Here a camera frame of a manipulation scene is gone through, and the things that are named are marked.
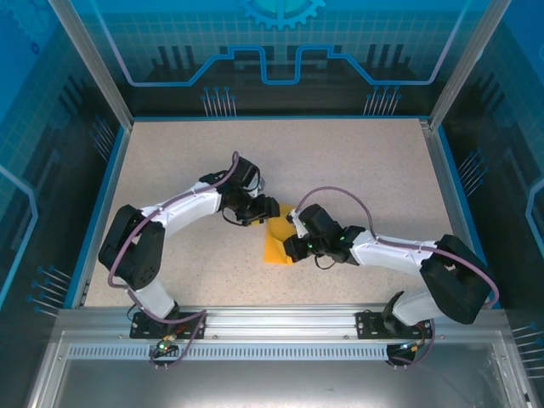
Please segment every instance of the speckled tabletop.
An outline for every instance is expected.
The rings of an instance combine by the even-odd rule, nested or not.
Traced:
[[[280,202],[296,204],[315,187],[335,185],[369,206],[379,234],[433,240],[451,232],[417,119],[137,122],[108,228],[119,207],[165,201],[228,168],[233,150],[261,168],[264,193]],[[367,225],[347,196],[321,192],[312,202],[342,226]],[[378,267],[264,263],[264,228],[235,227],[220,214],[198,220],[167,241],[161,281],[180,304],[217,306],[385,303],[422,284]],[[97,262],[86,305],[130,305],[123,291],[107,286],[106,273]]]

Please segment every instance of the circuit pattern graphic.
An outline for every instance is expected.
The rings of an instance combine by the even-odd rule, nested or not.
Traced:
[[[45,34],[50,25],[47,0],[0,0],[0,11],[9,11],[33,42]]]
[[[255,24],[264,24],[271,30],[283,30],[286,26],[294,29],[306,24],[309,17],[317,15],[317,8],[324,7],[324,0],[241,0],[245,16],[253,18]]]

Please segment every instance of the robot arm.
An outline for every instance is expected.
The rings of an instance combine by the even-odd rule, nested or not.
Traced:
[[[260,194],[264,188],[258,167],[240,157],[235,171],[218,188],[209,188],[227,172],[202,177],[191,189],[172,202],[167,200],[141,209],[122,207],[100,248],[99,261],[111,269],[122,245],[137,225],[159,210],[147,223],[124,253],[115,271],[139,302],[161,319],[175,318],[176,303],[157,275],[161,267],[164,241],[197,219],[228,208],[241,226],[262,223],[269,217],[279,217],[276,200]]]
[[[287,219],[297,230],[284,242],[293,262],[311,255],[328,256],[336,263],[382,266],[423,280],[424,288],[397,293],[383,311],[384,324],[392,333],[443,315],[470,324],[490,292],[472,270],[432,251],[437,248],[456,254],[488,274],[485,265],[455,236],[444,235],[440,241],[377,237],[362,227],[342,228],[317,204],[301,212],[293,210]]]

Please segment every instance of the yellow cloth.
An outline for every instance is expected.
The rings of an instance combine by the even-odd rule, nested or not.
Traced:
[[[286,216],[294,208],[285,204],[280,205],[280,216],[269,218],[264,237],[264,262],[269,264],[291,265],[292,259],[286,255],[283,241],[297,233],[295,227],[289,224]]]

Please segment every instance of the enclosure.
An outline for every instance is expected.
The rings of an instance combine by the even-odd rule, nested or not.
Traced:
[[[537,0],[0,0],[3,406],[541,406],[543,18]],[[336,185],[380,234],[459,236],[499,307],[437,319],[425,364],[394,370],[354,317],[421,280],[265,263],[265,226],[216,214],[165,244],[161,279],[208,317],[155,373],[100,245],[120,207],[233,150],[281,203]]]

